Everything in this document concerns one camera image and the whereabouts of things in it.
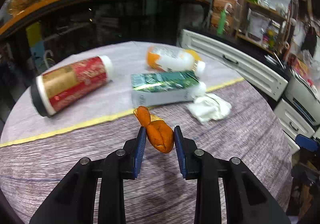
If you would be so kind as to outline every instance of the white drawer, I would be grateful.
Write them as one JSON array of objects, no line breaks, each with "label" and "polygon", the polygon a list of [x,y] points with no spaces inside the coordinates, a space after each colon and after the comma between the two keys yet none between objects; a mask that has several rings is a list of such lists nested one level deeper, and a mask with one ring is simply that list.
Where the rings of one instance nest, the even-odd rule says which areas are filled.
[{"label": "white drawer", "polygon": [[286,101],[281,100],[273,111],[280,120],[282,129],[292,139],[296,139],[298,134],[311,137],[315,132],[304,118]]},{"label": "white drawer", "polygon": [[300,147],[294,142],[294,140],[284,132],[284,136],[287,139],[288,145],[290,147],[290,152],[293,155],[294,153],[300,150]]},{"label": "white drawer", "polygon": [[276,101],[288,84],[263,63],[210,37],[183,29],[181,46],[219,60]]}]

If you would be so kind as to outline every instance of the white cloth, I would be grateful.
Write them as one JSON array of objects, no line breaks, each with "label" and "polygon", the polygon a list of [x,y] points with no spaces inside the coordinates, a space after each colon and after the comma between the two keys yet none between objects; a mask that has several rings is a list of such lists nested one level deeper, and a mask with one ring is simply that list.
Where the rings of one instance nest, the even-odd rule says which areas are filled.
[{"label": "white cloth", "polygon": [[230,103],[214,94],[206,94],[195,99],[193,103],[187,105],[187,108],[201,124],[211,119],[224,119],[231,111]]}]

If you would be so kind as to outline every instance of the yellow line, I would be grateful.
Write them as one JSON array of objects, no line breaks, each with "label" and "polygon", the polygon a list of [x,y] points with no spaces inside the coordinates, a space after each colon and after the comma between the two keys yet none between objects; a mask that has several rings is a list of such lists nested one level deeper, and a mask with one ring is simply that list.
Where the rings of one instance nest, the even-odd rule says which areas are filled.
[{"label": "yellow line", "polygon": [[[212,86],[212,87],[207,88],[206,92],[212,92],[214,90],[218,90],[218,89],[233,85],[233,84],[235,84],[237,82],[241,82],[243,80],[244,80],[243,78],[239,78],[239,79],[232,80],[232,81],[220,84],[220,85]],[[123,111],[123,112],[116,113],[116,114],[113,114],[113,115],[106,115],[106,116],[94,118],[94,119],[91,119],[91,120],[88,120],[88,121],[81,122],[79,124],[73,125],[71,127],[65,127],[65,128],[59,129],[59,130],[48,132],[48,133],[43,133],[43,134],[36,135],[36,136],[31,136],[31,137],[26,137],[26,138],[21,138],[21,139],[9,141],[9,142],[0,144],[0,147],[6,147],[6,146],[11,146],[11,145],[22,144],[22,143],[35,141],[35,140],[38,140],[38,139],[44,139],[44,138],[55,136],[55,135],[59,135],[59,134],[64,134],[64,133],[67,133],[67,132],[70,132],[70,131],[73,131],[73,130],[76,130],[76,129],[97,125],[97,124],[100,124],[100,123],[103,123],[103,122],[107,122],[107,121],[113,121],[113,120],[116,120],[118,118],[121,118],[121,117],[124,117],[124,116],[128,116],[128,115],[131,115],[131,114],[133,114],[133,109],[129,109],[127,111]]]},{"label": "yellow line", "polygon": [[232,80],[232,81],[228,81],[228,82],[225,82],[225,83],[222,83],[220,85],[215,85],[215,86],[211,86],[211,87],[208,87],[205,91],[206,92],[212,92],[212,91],[215,91],[215,90],[218,90],[218,89],[222,89],[224,87],[227,87],[227,86],[230,86],[230,85],[233,85],[235,83],[238,83],[238,82],[242,82],[244,81],[244,78],[238,78],[238,79],[235,79],[235,80]]}]

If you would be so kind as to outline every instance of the drawer handle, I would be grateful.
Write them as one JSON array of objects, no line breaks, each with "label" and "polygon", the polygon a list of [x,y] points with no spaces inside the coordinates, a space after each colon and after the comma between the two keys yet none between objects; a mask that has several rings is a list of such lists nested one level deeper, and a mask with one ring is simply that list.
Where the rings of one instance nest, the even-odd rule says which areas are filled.
[{"label": "drawer handle", "polygon": [[295,128],[295,127],[292,125],[292,122],[290,122],[289,124],[290,124],[290,127],[292,127],[292,129],[293,129],[294,131],[299,131],[298,128]]},{"label": "drawer handle", "polygon": [[231,63],[234,63],[234,64],[239,64],[238,61],[233,61],[233,60],[227,58],[225,55],[223,55],[222,57],[223,57],[223,59],[227,60],[228,62],[231,62]]}]

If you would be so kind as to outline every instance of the orange cloth toy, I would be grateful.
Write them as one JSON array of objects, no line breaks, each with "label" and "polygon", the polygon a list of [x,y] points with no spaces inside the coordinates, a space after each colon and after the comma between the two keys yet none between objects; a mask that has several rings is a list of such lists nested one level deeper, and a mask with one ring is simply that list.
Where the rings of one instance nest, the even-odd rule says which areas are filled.
[{"label": "orange cloth toy", "polygon": [[158,151],[167,154],[173,148],[173,131],[163,119],[150,114],[148,108],[140,106],[133,111],[141,126],[147,129],[149,142]]}]

